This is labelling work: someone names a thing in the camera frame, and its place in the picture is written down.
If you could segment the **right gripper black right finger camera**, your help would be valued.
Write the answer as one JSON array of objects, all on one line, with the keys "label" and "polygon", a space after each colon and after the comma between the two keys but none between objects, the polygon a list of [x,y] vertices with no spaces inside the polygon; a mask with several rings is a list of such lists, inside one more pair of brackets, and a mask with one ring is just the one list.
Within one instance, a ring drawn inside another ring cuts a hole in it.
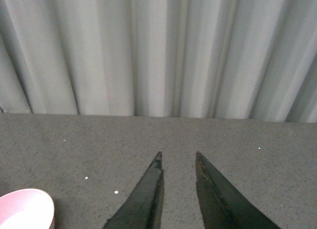
[{"label": "right gripper black right finger camera", "polygon": [[196,189],[207,229],[278,229],[201,153],[196,153]]}]

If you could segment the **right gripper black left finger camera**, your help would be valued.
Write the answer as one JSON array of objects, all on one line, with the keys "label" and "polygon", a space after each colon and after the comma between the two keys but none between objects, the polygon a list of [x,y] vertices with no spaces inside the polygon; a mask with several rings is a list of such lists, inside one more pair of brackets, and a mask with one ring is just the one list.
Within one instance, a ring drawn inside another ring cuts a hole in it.
[{"label": "right gripper black left finger camera", "polygon": [[105,229],[159,229],[164,198],[162,153],[158,152]]}]

